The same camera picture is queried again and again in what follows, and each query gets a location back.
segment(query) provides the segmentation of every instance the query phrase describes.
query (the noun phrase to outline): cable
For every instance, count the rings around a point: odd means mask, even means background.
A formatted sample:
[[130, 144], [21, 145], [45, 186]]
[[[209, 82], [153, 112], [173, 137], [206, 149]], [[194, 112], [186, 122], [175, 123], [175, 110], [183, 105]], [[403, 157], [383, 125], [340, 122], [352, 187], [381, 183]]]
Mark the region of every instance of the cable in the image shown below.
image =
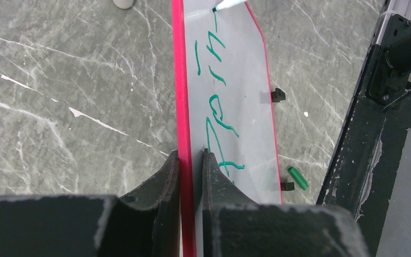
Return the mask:
[[398, 97], [397, 99], [393, 100], [391, 103], [387, 104], [384, 109], [382, 109], [382, 112], [386, 112], [389, 108], [393, 107], [395, 104], [397, 104], [398, 102], [402, 101], [403, 99], [405, 99], [406, 97], [411, 95], [411, 88], [405, 92], [402, 96]]

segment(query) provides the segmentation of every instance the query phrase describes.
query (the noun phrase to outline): red edge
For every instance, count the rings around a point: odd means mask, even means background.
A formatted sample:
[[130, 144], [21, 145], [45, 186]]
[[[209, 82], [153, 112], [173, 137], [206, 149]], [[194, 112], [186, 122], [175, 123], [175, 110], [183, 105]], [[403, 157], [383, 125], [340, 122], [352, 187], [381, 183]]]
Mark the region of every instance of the red edge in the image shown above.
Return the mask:
[[188, 110], [184, 1], [172, 0], [174, 83], [176, 88], [177, 144], [180, 159], [180, 213], [185, 257], [196, 257], [193, 172]]
[[[264, 53], [265, 53], [265, 67], [267, 68], [267, 81], [269, 84], [269, 92], [272, 91], [272, 87], [270, 86], [270, 72], [269, 72], [269, 60], [267, 59], [267, 49], [265, 48], [265, 39], [264, 39], [264, 35], [262, 34], [262, 30], [261, 27], [259, 26], [259, 24], [257, 23], [256, 17], [254, 17], [253, 12], [251, 11], [251, 8], [249, 7], [248, 3], [245, 3], [245, 5], [247, 6], [248, 12], [251, 15], [254, 24], [256, 24], [257, 30], [259, 31], [261, 38], [262, 38], [262, 42], [264, 43]], [[276, 126], [275, 126], [275, 112], [273, 111], [273, 104], [270, 103], [271, 108], [272, 108], [272, 122], [273, 122], [273, 136], [274, 136], [274, 140], [275, 140], [275, 151], [276, 151], [276, 159], [277, 159], [277, 168], [278, 168], [278, 186], [279, 186], [279, 194], [281, 197], [281, 204], [283, 204], [283, 193], [281, 191], [281, 173], [279, 171], [279, 158], [278, 158], [278, 144], [277, 144], [277, 139], [276, 139]]]

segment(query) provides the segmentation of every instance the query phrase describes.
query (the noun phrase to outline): green writing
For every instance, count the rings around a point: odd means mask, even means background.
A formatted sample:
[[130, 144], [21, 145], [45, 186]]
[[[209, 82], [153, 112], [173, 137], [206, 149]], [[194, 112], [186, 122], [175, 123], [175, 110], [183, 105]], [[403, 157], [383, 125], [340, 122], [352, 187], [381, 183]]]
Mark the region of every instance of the green writing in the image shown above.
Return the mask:
[[209, 52], [211, 52], [218, 60], [219, 62], [221, 62], [221, 58], [220, 56], [215, 52], [214, 50], [214, 46], [212, 45], [212, 39], [210, 37], [213, 37], [223, 48], [226, 48], [226, 46], [224, 46], [224, 44], [221, 42], [221, 40], [219, 38], [217, 38], [217, 36], [209, 31], [209, 43], [210, 46], [205, 45], [207, 47], [207, 49], [209, 50]]
[[214, 18], [215, 18], [215, 33], [218, 33], [218, 24], [217, 24], [217, 14], [214, 12]]
[[221, 167], [221, 166], [226, 166], [226, 165], [234, 166], [234, 168], [236, 168], [236, 169], [238, 169], [238, 170], [243, 170], [243, 169], [245, 168], [245, 165], [237, 165], [237, 164], [235, 164], [235, 163], [233, 163], [233, 162], [220, 162], [220, 163], [218, 164], [219, 167]]
[[[215, 110], [215, 108], [212, 106], [212, 102], [213, 102], [213, 100], [215, 100], [215, 99], [216, 99], [217, 102], [218, 102], [218, 108], [219, 108], [219, 110], [220, 110], [220, 118], [219, 118], [219, 119], [217, 118], [217, 110]], [[221, 109], [221, 103], [220, 103], [220, 101], [219, 101], [219, 97], [218, 97], [217, 94], [215, 94], [215, 95], [213, 95], [212, 97], [210, 97], [210, 99], [209, 99], [209, 105], [210, 105], [210, 108], [212, 109], [212, 112], [213, 112], [213, 114], [214, 114], [215, 121], [216, 121], [219, 125], [221, 125], [223, 128], [225, 128], [225, 129], [227, 129], [227, 130], [232, 130], [232, 132], [234, 132], [235, 136], [236, 136], [236, 137], [239, 137], [239, 134], [237, 133], [237, 131], [235, 131], [235, 129], [234, 129], [232, 126], [229, 126], [229, 125], [226, 125], [226, 124], [223, 123], [223, 110]]]
[[197, 56], [197, 40], [194, 41], [194, 53], [196, 54], [197, 75], [201, 75], [201, 66], [199, 65], [199, 58]]
[[214, 128], [214, 126], [212, 125], [212, 122], [210, 121], [209, 117], [207, 117], [207, 118], [205, 119], [205, 125], [206, 125], [206, 127], [205, 127], [205, 132], [206, 132], [206, 134], [207, 134], [207, 146], [208, 146], [208, 148], [209, 148], [209, 151], [212, 152], [212, 149], [210, 148], [210, 133], [209, 133], [209, 128], [212, 130], [212, 133], [214, 134], [215, 140], [217, 141], [218, 151], [219, 151], [219, 154], [220, 154], [220, 157], [221, 157], [221, 160], [222, 160], [218, 166], [219, 166], [219, 167], [224, 166], [224, 169], [226, 170], [226, 175], [227, 175], [228, 177], [229, 177], [229, 169], [227, 168], [228, 165], [231, 165], [231, 166], [233, 166], [233, 167], [235, 167], [235, 168], [237, 168], [237, 169], [239, 169], [239, 170], [244, 169], [244, 168], [245, 168], [245, 165], [240, 166], [240, 165], [235, 164], [234, 162], [228, 162], [228, 161], [226, 161], [226, 160], [224, 159], [223, 150], [222, 150], [222, 148], [221, 148], [221, 144], [219, 143], [217, 132], [215, 131], [215, 128]]
[[214, 78], [218, 79], [219, 81], [221, 81], [221, 82], [226, 86], [226, 81], [224, 81], [224, 79], [223, 79], [222, 77], [220, 77], [219, 75], [217, 75], [217, 74], [212, 70], [212, 68], [210, 67], [210, 65], [209, 65], [209, 71], [210, 71], [210, 74], [212, 74], [212, 76], [214, 76]]

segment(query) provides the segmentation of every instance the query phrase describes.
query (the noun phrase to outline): marble table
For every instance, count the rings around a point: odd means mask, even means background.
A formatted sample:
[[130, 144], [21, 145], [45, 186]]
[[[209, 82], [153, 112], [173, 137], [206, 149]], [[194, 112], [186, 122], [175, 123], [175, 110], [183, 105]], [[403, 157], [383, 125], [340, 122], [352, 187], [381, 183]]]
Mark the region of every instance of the marble table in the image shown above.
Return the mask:
[[[382, 0], [258, 0], [284, 193], [315, 203]], [[0, 195], [122, 195], [176, 149], [170, 1], [0, 3]]]

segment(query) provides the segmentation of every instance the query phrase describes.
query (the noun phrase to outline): small whiteboard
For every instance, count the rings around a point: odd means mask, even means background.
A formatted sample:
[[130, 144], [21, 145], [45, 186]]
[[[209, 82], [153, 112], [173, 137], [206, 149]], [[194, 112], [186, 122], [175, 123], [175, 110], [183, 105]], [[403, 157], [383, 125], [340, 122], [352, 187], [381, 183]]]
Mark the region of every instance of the small whiteboard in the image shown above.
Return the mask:
[[248, 197], [282, 203], [264, 38], [247, 4], [212, 13], [219, 2], [172, 2], [185, 256], [202, 245], [205, 148]]

